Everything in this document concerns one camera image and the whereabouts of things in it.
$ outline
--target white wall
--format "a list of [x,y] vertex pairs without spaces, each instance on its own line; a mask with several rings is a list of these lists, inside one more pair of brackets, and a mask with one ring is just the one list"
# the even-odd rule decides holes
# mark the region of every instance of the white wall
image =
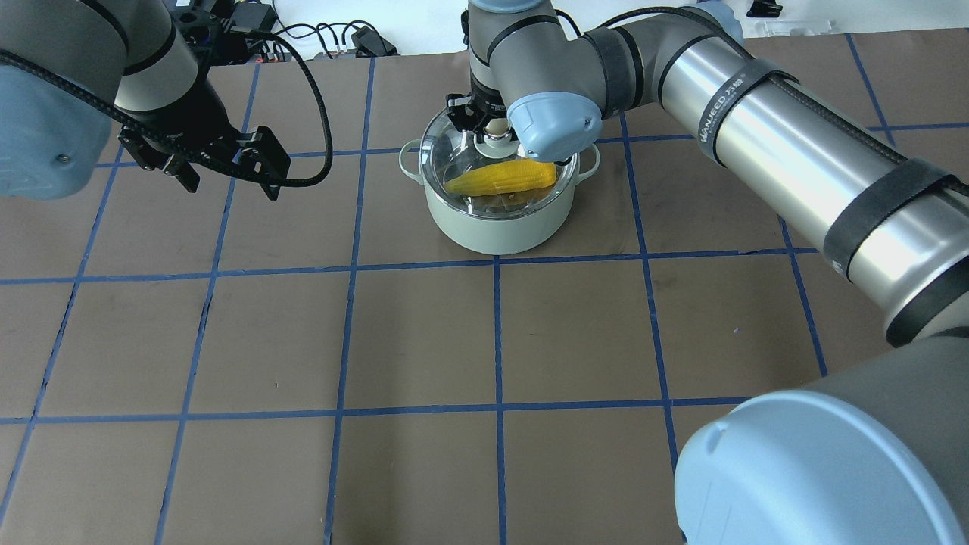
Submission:
[[[467,6],[462,0],[275,0],[287,24],[297,22],[372,22],[401,54],[452,52],[464,48],[459,16]],[[734,8],[746,36],[764,36],[763,24],[775,21],[833,20],[835,32],[878,32],[916,28],[969,26],[967,0],[778,0],[784,7],[780,19],[744,16],[751,0],[725,0]],[[657,0],[554,0],[582,30],[588,30],[622,12],[645,6],[682,5],[682,1]],[[810,26],[798,23],[797,26]],[[309,56],[320,52],[315,37],[299,40],[299,51]]]

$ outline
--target yellow corn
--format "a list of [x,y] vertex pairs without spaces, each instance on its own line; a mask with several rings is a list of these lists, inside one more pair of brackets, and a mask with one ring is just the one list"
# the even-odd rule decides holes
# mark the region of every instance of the yellow corn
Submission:
[[468,197],[482,197],[549,187],[556,178],[555,165],[552,163],[516,159],[468,171],[445,182],[444,190]]

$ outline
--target grid square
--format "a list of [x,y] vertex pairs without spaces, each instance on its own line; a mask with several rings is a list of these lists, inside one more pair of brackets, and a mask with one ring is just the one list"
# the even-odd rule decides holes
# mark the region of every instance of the grid square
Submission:
[[736,405],[692,405],[676,406],[672,408],[672,423],[676,429],[676,452],[683,452],[683,447],[694,433],[710,422],[725,416],[734,410]]
[[33,413],[72,287],[0,287],[0,418]]
[[[410,156],[413,169],[417,153]],[[438,229],[424,188],[400,172],[393,153],[367,155],[360,223],[358,259],[364,265],[483,259]]]
[[222,224],[228,181],[199,169],[195,194],[174,178],[118,169],[87,274],[208,272]]
[[0,543],[151,543],[178,425],[40,424]]
[[817,90],[821,100],[862,127],[881,125],[843,35],[754,38],[744,46],[754,56],[779,64],[804,88]]
[[[313,176],[323,158],[295,159],[290,177]],[[283,188],[272,202],[255,183],[235,185],[219,268],[285,269],[350,265],[357,219],[359,157],[337,156],[317,185]]]
[[505,413],[508,542],[681,544],[661,408]]
[[642,262],[501,268],[505,401],[660,397]]
[[347,418],[333,543],[497,543],[494,413]]
[[491,267],[357,274],[348,407],[494,403]]
[[219,278],[193,412],[336,407],[345,272]]
[[471,90],[467,50],[376,59],[370,107],[370,149],[399,148],[423,136],[449,93]]
[[969,128],[895,131],[893,134],[902,153],[949,169],[963,182],[969,183],[969,154],[966,154]]
[[[360,149],[366,88],[370,78],[369,61],[327,59],[307,61],[306,66],[320,87],[327,107],[333,149]],[[264,64],[260,68],[249,127],[255,129],[258,125],[271,128],[290,153],[323,151],[326,148],[316,101],[296,62]]]
[[207,285],[82,284],[41,414],[178,412]]
[[87,187],[55,201],[0,199],[0,277],[77,274],[108,176],[96,169]]
[[[640,253],[625,148],[622,144],[597,146],[602,164],[576,188],[565,223],[550,239],[515,257]],[[583,152],[580,159],[583,171],[592,165],[591,152]]]
[[891,350],[885,312],[834,271],[820,254],[798,255],[828,372],[838,372]]
[[969,121],[964,28],[852,37],[889,125]]
[[788,256],[650,268],[671,397],[756,396],[820,378]]
[[730,171],[703,157],[696,142],[631,146],[650,252],[784,247],[777,214]]
[[163,543],[322,543],[331,418],[189,422]]

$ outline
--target black cable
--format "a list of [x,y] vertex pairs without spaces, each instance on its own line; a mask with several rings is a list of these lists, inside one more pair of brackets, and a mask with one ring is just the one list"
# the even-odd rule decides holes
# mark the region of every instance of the black cable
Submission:
[[295,59],[299,65],[300,70],[303,72],[303,75],[306,76],[306,81],[309,83],[310,89],[313,91],[313,98],[316,100],[317,108],[320,111],[320,120],[323,123],[324,140],[327,143],[323,168],[320,169],[320,171],[314,176],[305,178],[285,178],[263,173],[254,173],[252,171],[245,170],[236,164],[214,160],[207,153],[189,149],[184,145],[179,144],[166,135],[156,131],[152,127],[138,121],[137,119],[134,119],[127,113],[120,110],[114,104],[106,102],[90,91],[68,80],[65,80],[64,78],[61,78],[50,70],[37,65],[11,51],[0,48],[0,62],[10,64],[11,66],[14,66],[28,74],[46,81],[47,83],[50,83],[51,85],[54,85],[55,87],[80,99],[82,102],[94,108],[98,112],[101,112],[111,119],[114,119],[118,123],[121,123],[123,126],[130,127],[150,141],[165,143],[165,146],[168,149],[179,155],[181,158],[191,161],[192,163],[202,165],[203,167],[206,167],[207,169],[215,171],[219,174],[245,181],[265,183],[279,187],[309,187],[311,185],[316,185],[327,177],[329,170],[333,165],[333,138],[332,133],[329,130],[327,107],[323,103],[323,95],[320,94],[320,88],[313,79],[313,75],[310,74],[309,68],[306,66],[306,62],[303,61],[302,57],[299,56],[299,53],[289,42],[284,40],[282,37],[258,30],[247,31],[245,34],[260,40],[278,41],[290,52],[293,59]]
[[347,31],[350,30],[350,27],[351,26],[353,26],[355,29],[358,29],[359,30],[359,27],[357,25],[358,24],[365,24],[365,25],[369,26],[374,32],[377,32],[377,27],[374,26],[374,25],[372,25],[372,24],[370,24],[370,23],[368,23],[365,20],[354,19],[354,20],[352,20],[352,21],[350,21],[348,23],[345,23],[345,24],[346,24],[346,26],[343,27],[343,32],[340,33],[340,41],[343,42],[343,45],[344,46],[347,45]]
[[333,44],[339,48],[340,47],[340,41],[336,39],[336,31],[333,30],[333,25],[327,24],[327,23],[324,23],[324,22],[321,22],[320,24],[316,25],[316,31],[318,33],[321,33],[322,34],[322,31],[323,31],[324,28],[326,28],[329,31],[329,33],[333,35]]
[[576,31],[576,38],[578,38],[579,36],[582,35],[582,31],[578,29],[578,25],[576,24],[576,20],[573,19],[572,16],[570,16],[569,14],[563,12],[562,10],[555,10],[555,14],[558,15],[558,16],[560,16],[560,17],[562,17],[562,18],[564,18],[566,20],[566,22],[568,22],[569,25],[572,26],[572,29]]
[[[701,16],[700,14],[691,12],[689,10],[684,10],[682,8],[640,8],[638,10],[633,10],[631,12],[626,12],[615,16],[608,21],[599,25],[600,27],[613,26],[619,21],[626,20],[638,16],[654,15],[654,14],[669,14],[674,16],[686,17],[697,24],[700,24],[707,28],[710,32],[715,34],[718,38],[723,40],[730,46],[731,49],[744,60],[751,60],[754,55],[750,54],[747,49],[744,49],[741,44],[739,44],[730,34],[728,34],[719,24],[711,21],[710,19]],[[804,94],[802,91],[791,85],[787,80],[780,78],[778,76],[771,76],[769,78],[770,82],[774,85],[780,87],[781,90],[786,92],[792,98],[800,102],[806,108],[812,112],[820,115],[823,119],[830,122],[835,127],[841,129],[843,132],[859,141],[860,143],[866,145],[869,149],[875,151],[876,153],[882,155],[895,165],[899,165],[907,160],[907,157],[898,153],[888,145],[882,144],[879,140],[875,139],[868,133],[864,132],[860,128],[856,127],[854,124],[847,121],[845,118],[841,117],[837,113],[830,110],[825,105],[819,103],[808,95]]]
[[[316,36],[317,39],[320,40],[320,47],[323,48],[323,52],[327,54],[327,57],[333,58],[332,53],[330,53],[329,52],[329,49],[327,48],[327,43],[324,41],[323,36],[320,34],[319,28],[316,27],[316,26],[313,26],[311,24],[306,24],[304,22],[299,22],[297,24],[291,24],[289,26],[283,27],[282,29],[273,32],[273,34],[275,34],[276,36],[279,36],[279,35],[281,35],[283,33],[290,34],[288,31],[293,30],[293,29],[296,29],[296,28],[309,28],[310,30],[312,30],[312,32],[307,32],[306,34],[303,34],[301,36],[294,36],[294,39],[301,40],[303,38],[309,38],[310,36]],[[260,42],[257,42],[256,44],[253,45],[253,47],[255,47],[255,46],[261,46],[264,42],[265,42],[265,40],[260,41]]]
[[293,34],[290,33],[289,30],[287,30],[286,23],[283,22],[283,19],[279,18],[279,8],[276,8],[276,0],[269,0],[269,5],[272,6],[272,10],[276,12],[276,20],[279,21],[279,26],[283,27],[283,30],[286,32],[287,36],[289,36],[290,38],[293,38],[294,40],[298,40],[299,38],[306,37],[306,36],[301,36],[301,37],[294,36]]

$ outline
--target white pot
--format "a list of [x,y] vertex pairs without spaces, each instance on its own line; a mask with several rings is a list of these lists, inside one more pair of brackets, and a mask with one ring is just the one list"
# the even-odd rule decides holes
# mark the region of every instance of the white pot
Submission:
[[[579,171],[578,154],[566,167],[560,168],[560,178],[546,197],[527,208],[514,210],[509,213],[481,213],[467,205],[464,208],[453,195],[449,195],[441,186],[443,180],[438,180],[431,167],[433,147],[439,138],[430,135],[431,128],[438,121],[435,118],[428,128],[428,134],[422,140],[412,140],[400,149],[400,170],[408,177],[423,186],[427,207],[437,226],[451,240],[458,244],[483,254],[507,255],[534,248],[551,237],[569,215],[576,186],[583,180],[595,174],[599,169],[601,157],[595,145],[595,164],[588,171]],[[413,173],[404,166],[406,153],[412,147],[420,147],[419,172]]]

